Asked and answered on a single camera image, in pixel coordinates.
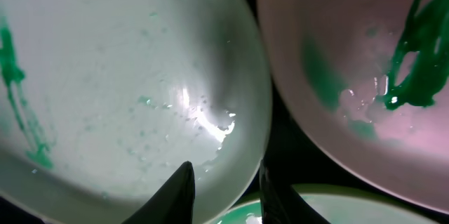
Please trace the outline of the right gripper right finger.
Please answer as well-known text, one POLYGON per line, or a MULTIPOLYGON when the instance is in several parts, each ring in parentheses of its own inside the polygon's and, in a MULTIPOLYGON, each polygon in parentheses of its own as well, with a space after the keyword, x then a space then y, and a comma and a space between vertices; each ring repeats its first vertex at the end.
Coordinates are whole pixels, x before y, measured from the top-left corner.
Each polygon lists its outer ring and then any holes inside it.
POLYGON ((291 185, 274 177, 263 159, 259 184, 263 224, 330 224, 291 185))

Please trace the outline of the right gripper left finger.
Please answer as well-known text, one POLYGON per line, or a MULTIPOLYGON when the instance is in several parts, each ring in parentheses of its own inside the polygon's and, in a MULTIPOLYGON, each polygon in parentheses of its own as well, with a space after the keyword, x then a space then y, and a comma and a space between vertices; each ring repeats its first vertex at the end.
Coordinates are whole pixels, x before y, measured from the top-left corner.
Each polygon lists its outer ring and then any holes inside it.
POLYGON ((192 224, 195 194, 193 166, 185 161, 123 224, 192 224))

